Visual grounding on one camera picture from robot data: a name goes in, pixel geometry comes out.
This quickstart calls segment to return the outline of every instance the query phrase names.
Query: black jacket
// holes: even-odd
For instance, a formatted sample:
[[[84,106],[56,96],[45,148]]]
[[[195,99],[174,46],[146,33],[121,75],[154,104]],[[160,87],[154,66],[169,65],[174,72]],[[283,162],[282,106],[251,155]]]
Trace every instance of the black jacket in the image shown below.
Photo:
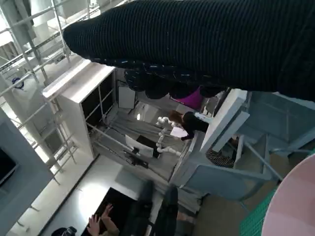
[[[195,117],[193,112],[185,113],[183,116],[183,121],[184,123],[182,124],[182,127],[184,128],[184,130],[186,130],[188,135],[182,137],[182,141],[186,139],[192,139],[194,136],[194,131],[196,130],[206,133],[209,126],[207,122],[204,122]]]

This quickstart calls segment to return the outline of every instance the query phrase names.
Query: hand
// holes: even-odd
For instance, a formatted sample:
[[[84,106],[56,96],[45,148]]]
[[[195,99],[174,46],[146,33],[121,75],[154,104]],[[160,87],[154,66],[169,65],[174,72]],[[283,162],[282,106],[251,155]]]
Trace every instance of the hand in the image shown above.
[[[108,218],[110,218],[108,215],[109,215],[109,213],[110,213],[110,211],[113,209],[113,205],[112,204],[108,204],[107,206],[106,206],[106,209],[105,209],[105,211],[104,211],[104,213],[102,214],[102,220],[106,220],[106,219],[108,219]]]
[[[99,236],[99,221],[100,218],[97,220],[97,215],[92,215],[92,217],[89,218],[88,232],[90,235]]]

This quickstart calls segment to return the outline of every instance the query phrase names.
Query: brown hair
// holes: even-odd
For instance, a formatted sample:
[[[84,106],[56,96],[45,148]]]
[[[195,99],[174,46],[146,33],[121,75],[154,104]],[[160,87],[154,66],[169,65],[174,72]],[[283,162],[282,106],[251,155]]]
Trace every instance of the brown hair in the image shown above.
[[[183,119],[182,119],[182,115],[181,113],[177,112],[177,111],[171,111],[171,113],[168,116],[168,119],[170,121],[179,123],[179,124],[183,124]]]

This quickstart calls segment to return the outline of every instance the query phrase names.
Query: magenta object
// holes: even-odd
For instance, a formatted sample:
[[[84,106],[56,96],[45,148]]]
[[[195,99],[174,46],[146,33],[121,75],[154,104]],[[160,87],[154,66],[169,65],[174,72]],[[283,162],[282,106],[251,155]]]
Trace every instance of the magenta object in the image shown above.
[[[194,93],[189,95],[188,97],[175,99],[176,101],[183,103],[185,106],[193,108],[195,110],[199,110],[201,106],[203,97],[200,95],[200,88],[198,88]]]

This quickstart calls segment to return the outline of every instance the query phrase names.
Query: table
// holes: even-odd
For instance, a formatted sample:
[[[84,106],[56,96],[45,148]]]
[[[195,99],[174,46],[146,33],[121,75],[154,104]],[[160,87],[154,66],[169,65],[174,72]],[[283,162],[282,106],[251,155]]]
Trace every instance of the table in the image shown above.
[[[261,235],[315,235],[315,154],[298,164],[279,185]]]

